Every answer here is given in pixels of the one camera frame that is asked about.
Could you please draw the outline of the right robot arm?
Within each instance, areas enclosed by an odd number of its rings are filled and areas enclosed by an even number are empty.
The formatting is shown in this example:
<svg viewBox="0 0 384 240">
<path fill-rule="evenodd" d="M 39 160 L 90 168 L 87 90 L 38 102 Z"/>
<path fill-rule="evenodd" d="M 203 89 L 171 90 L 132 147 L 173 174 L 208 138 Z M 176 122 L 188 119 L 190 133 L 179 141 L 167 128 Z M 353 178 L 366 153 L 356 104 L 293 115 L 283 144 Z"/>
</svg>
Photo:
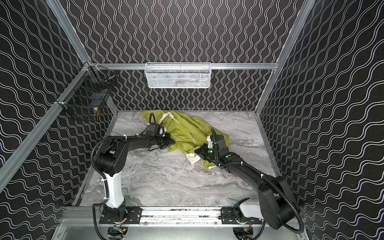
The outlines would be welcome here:
<svg viewBox="0 0 384 240">
<path fill-rule="evenodd" d="M 285 227 L 296 234 L 304 232 L 304 222 L 298 202 L 286 178 L 267 175 L 244 161 L 227 147 L 223 135 L 211 129 L 207 144 L 195 150 L 203 160 L 233 174 L 258 192 L 263 220 L 274 229 Z"/>
</svg>

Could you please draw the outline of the green zip-up jacket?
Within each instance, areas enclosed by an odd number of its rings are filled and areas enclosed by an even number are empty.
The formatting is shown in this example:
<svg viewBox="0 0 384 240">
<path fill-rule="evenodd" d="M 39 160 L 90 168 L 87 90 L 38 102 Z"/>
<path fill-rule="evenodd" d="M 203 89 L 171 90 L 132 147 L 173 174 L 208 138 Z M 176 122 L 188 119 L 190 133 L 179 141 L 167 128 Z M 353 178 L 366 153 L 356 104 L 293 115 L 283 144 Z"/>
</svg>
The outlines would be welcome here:
<svg viewBox="0 0 384 240">
<path fill-rule="evenodd" d="M 190 117 L 188 114 L 176 111 L 163 111 L 152 110 L 142 112 L 142 117 L 149 121 L 150 115 L 155 116 L 156 122 L 167 129 L 167 133 L 175 141 L 175 144 L 168 147 L 171 151 L 182 151 L 187 160 L 193 166 L 197 162 L 201 162 L 202 166 L 206 169 L 213 169 L 216 167 L 214 163 L 203 160 L 199 157 L 195 150 L 208 144 L 212 135 L 212 126 L 198 117 Z"/>
</svg>

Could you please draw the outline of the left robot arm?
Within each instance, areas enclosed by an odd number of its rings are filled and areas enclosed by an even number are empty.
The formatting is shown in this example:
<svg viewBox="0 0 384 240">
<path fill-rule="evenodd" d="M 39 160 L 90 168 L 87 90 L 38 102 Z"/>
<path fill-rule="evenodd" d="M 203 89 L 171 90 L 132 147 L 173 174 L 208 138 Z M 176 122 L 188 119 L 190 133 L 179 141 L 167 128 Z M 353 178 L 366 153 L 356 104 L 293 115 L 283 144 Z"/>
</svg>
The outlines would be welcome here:
<svg viewBox="0 0 384 240">
<path fill-rule="evenodd" d="M 166 127 L 156 121 L 153 113 L 150 113 L 149 123 L 140 134 L 107 136 L 100 140 L 91 153 L 91 165 L 102 177 L 105 186 L 106 196 L 100 205 L 112 210 L 125 208 L 121 172 L 125 167 L 130 151 L 138 149 L 162 150 L 175 143 Z"/>
</svg>

